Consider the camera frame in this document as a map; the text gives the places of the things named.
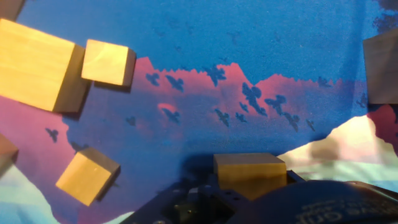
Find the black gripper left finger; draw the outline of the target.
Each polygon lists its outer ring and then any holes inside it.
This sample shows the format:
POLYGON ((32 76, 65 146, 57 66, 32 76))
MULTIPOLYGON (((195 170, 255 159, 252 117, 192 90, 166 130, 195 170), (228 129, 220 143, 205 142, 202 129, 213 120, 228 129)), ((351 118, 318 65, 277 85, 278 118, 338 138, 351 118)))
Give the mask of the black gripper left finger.
POLYGON ((192 186, 176 183, 123 220, 123 224, 226 223, 249 200, 222 190, 216 180, 192 186))

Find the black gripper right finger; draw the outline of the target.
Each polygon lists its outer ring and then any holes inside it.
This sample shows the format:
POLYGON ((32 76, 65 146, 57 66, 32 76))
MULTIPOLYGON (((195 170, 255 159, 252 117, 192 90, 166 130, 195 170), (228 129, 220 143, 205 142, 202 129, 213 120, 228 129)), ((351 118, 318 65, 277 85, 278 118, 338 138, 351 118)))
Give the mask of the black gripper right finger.
POLYGON ((288 170, 287 171, 287 183, 294 184, 294 183, 298 183, 298 182, 305 182, 305 179, 303 179, 301 176, 296 174, 294 171, 288 170))

